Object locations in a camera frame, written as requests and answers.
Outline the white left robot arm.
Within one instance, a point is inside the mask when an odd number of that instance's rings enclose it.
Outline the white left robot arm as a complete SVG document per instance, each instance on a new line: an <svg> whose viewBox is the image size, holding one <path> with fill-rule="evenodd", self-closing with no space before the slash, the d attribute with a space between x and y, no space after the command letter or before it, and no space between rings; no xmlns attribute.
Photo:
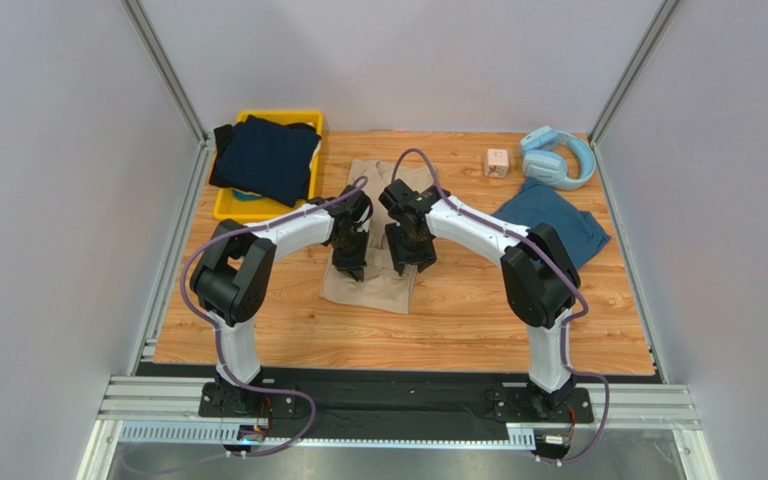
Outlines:
<svg viewBox="0 0 768 480"><path fill-rule="evenodd" d="M213 328L219 361L207 400L252 412L271 389L260 386L255 316L265 301L273 265L314 244L333 249L332 265L353 281L364 279L371 199L359 185L330 199L317 197L271 221L243 226L221 222L210 241L186 261L179 279L190 310Z"/></svg>

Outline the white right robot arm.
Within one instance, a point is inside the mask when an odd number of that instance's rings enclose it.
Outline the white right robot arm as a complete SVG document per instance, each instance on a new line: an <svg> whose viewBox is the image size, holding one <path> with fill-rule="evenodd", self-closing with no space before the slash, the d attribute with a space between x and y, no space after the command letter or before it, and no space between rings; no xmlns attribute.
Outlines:
<svg viewBox="0 0 768 480"><path fill-rule="evenodd" d="M581 281L556 230L545 223L506 223L435 186L418 192L402 180L386 186L379 201L391 220L385 236L397 273L409 266L419 272L432 266L437 238L455 242L500 269L507 303L528 329L531 401L536 409L561 408L575 387L563 328Z"/></svg>

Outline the beige t-shirt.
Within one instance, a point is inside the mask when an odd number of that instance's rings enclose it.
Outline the beige t-shirt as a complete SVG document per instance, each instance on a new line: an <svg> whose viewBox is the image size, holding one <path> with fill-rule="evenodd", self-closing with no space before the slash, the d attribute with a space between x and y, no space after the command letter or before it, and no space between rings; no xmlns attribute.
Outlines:
<svg viewBox="0 0 768 480"><path fill-rule="evenodd" d="M391 182L392 175L403 180L409 188L421 191L433 184L425 168L399 167L381 160L355 159L349 170L348 181L365 176L368 183L364 192L373 203L368 222L368 242L364 279L356 281L330 265L325 271L320 297L337 304L365 307L406 315L409 313L417 268L408 266L399 274L393 268L385 235L385 226L392 222L378 197Z"/></svg>

